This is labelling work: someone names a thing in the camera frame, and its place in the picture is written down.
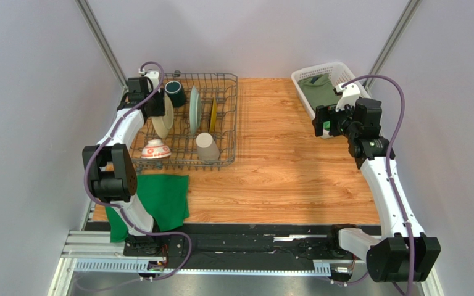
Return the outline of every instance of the white wall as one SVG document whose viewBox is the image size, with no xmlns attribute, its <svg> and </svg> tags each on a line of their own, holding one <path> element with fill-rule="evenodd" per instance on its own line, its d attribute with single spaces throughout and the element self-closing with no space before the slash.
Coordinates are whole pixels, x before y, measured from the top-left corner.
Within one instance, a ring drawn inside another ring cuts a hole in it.
<svg viewBox="0 0 474 296">
<path fill-rule="evenodd" d="M 400 179 L 418 220 L 440 239 L 445 295 L 474 295 L 474 2 L 423 1 L 382 74 L 405 92 Z M 397 92 L 382 81 L 372 94 L 390 135 Z"/>
<path fill-rule="evenodd" d="M 121 91 L 74 1 L 0 1 L 0 295 L 46 295 Z"/>
<path fill-rule="evenodd" d="M 407 0 L 89 0 L 126 75 L 166 72 L 289 77 L 342 61 L 370 71 Z"/>
</svg>

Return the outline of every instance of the folded cloth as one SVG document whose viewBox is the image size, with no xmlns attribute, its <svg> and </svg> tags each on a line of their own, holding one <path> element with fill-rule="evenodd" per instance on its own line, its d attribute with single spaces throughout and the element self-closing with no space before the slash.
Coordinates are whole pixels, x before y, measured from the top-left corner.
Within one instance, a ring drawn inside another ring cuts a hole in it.
<svg viewBox="0 0 474 296">
<path fill-rule="evenodd" d="M 334 93 L 334 86 L 332 85 L 328 74 L 303 78 L 297 83 L 314 111 L 315 108 L 320 105 L 329 106 L 337 104 L 341 98 L 340 96 L 336 96 Z M 323 128 L 329 130 L 330 122 L 325 122 Z"/>
<path fill-rule="evenodd" d="M 139 175 L 136 193 L 144 209 L 155 218 L 160 231 L 169 231 L 182 226 L 189 217 L 188 176 Z M 111 225 L 111 242 L 123 242 L 128 228 L 119 214 L 111 207 L 106 208 Z"/>
</svg>

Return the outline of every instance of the basket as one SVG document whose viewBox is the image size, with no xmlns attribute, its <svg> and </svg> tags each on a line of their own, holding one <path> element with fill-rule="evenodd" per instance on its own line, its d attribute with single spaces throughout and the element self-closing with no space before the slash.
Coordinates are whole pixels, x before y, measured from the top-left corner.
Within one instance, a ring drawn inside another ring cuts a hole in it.
<svg viewBox="0 0 474 296">
<path fill-rule="evenodd" d="M 304 68 L 292 73 L 292 81 L 296 86 L 297 96 L 301 100 L 303 107 L 306 110 L 306 113 L 308 113 L 308 116 L 310 117 L 310 119 L 315 118 L 315 111 L 312 110 L 312 107 L 308 103 L 306 97 L 304 96 L 297 82 L 303 78 L 307 78 L 307 77 L 315 76 L 319 74 L 328 74 L 328 77 L 330 81 L 332 82 L 332 85 L 334 86 L 340 83 L 345 83 L 355 78 L 354 74 L 352 74 L 350 69 L 348 69 L 348 67 L 344 63 L 341 63 L 341 62 L 321 64 L 321 65 L 317 65 L 313 67 Z M 365 88 L 359 82 L 355 82 L 355 84 L 357 84 L 357 86 L 361 90 L 361 95 L 363 97 L 370 98 Z M 322 139 L 331 138 L 331 136 L 328 135 L 328 131 L 326 129 L 323 129 L 323 136 L 321 136 L 321 138 Z"/>
<path fill-rule="evenodd" d="M 187 103 L 174 108 L 175 119 L 168 136 L 162 141 L 169 146 L 172 155 L 168 159 L 143 159 L 141 151 L 151 139 L 159 139 L 151 120 L 138 131 L 130 149 L 130 156 L 136 172 L 147 169 L 187 169 L 213 170 L 230 165 L 235 160 L 237 127 L 237 76 L 230 73 L 166 73 L 164 84 L 180 81 L 188 98 Z M 195 135 L 189 132 L 189 95 L 195 86 L 201 95 L 201 125 Z M 213 100 L 217 102 L 217 121 L 214 137 L 220 150 L 220 158 L 214 161 L 202 161 L 197 155 L 195 138 L 199 133 L 209 132 L 209 123 Z"/>
</svg>

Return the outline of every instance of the bright green object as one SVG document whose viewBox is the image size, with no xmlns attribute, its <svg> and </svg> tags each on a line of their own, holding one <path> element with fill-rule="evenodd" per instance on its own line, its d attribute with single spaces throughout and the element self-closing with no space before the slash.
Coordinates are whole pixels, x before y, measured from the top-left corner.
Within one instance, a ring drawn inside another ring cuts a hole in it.
<svg viewBox="0 0 474 296">
<path fill-rule="evenodd" d="M 189 176 L 139 175 L 136 193 L 146 211 L 155 218 L 160 231 L 169 231 L 182 226 L 189 217 L 188 193 Z M 124 221 L 113 208 L 106 208 L 111 225 L 111 242 L 123 242 L 128 236 Z"/>
<path fill-rule="evenodd" d="M 334 86 L 327 75 L 315 75 L 303 78 L 297 82 L 306 100 L 315 111 L 317 106 L 329 106 L 339 102 L 341 97 L 334 93 Z M 330 122 L 325 122 L 323 128 L 330 130 Z"/>
</svg>

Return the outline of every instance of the wooden table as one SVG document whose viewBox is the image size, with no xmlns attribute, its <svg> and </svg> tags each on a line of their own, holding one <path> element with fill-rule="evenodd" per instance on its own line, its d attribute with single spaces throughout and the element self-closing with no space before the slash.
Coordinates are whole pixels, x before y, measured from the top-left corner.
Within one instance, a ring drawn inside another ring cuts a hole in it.
<svg viewBox="0 0 474 296">
<path fill-rule="evenodd" d="M 239 80 L 236 160 L 189 175 L 192 223 L 379 224 L 347 139 L 314 136 L 290 79 Z M 107 220 L 97 206 L 93 220 Z"/>
</svg>

